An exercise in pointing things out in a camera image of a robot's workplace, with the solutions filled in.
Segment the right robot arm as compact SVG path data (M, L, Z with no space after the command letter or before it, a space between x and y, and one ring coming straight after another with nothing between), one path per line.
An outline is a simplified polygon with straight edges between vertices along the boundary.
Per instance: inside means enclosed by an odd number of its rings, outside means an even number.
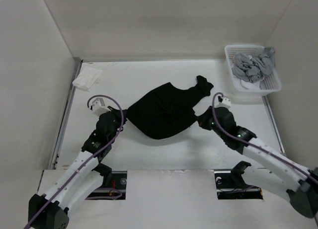
M256 186L282 199L302 216L314 218L318 213L318 170L301 166L264 143L254 132L238 126L225 107L209 107L197 117L200 128L214 131L225 145L259 164L259 169L240 161L229 178L235 188Z

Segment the black tank top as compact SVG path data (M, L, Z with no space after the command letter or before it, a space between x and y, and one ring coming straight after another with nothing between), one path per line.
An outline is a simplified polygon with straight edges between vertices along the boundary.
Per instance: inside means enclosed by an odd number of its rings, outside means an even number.
M203 76L195 86L176 88L165 83L144 95L126 110L127 119L146 136L161 140L173 137L193 125L194 106L211 95L214 85Z

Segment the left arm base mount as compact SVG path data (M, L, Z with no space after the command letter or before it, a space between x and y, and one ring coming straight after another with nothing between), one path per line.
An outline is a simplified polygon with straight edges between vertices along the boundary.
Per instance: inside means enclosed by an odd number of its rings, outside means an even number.
M113 171L110 167L101 164L95 171L103 177L103 183L92 193L87 200L125 200L127 187L127 171Z

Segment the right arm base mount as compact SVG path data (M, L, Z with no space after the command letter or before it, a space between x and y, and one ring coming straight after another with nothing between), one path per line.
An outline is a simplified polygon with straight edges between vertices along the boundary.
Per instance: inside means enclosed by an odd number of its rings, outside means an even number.
M214 171L219 200L263 200L261 188L248 185L243 180L242 175L249 167L250 163L241 161L232 169Z

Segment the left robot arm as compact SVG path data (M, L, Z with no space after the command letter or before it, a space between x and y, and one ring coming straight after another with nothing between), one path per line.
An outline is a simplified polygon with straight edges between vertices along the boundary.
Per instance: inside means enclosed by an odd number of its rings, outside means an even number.
M45 193L34 194L28 204L25 228L65 229L76 206L97 188L111 184L111 169L102 160L126 123L126 111L110 108L99 116L74 162Z

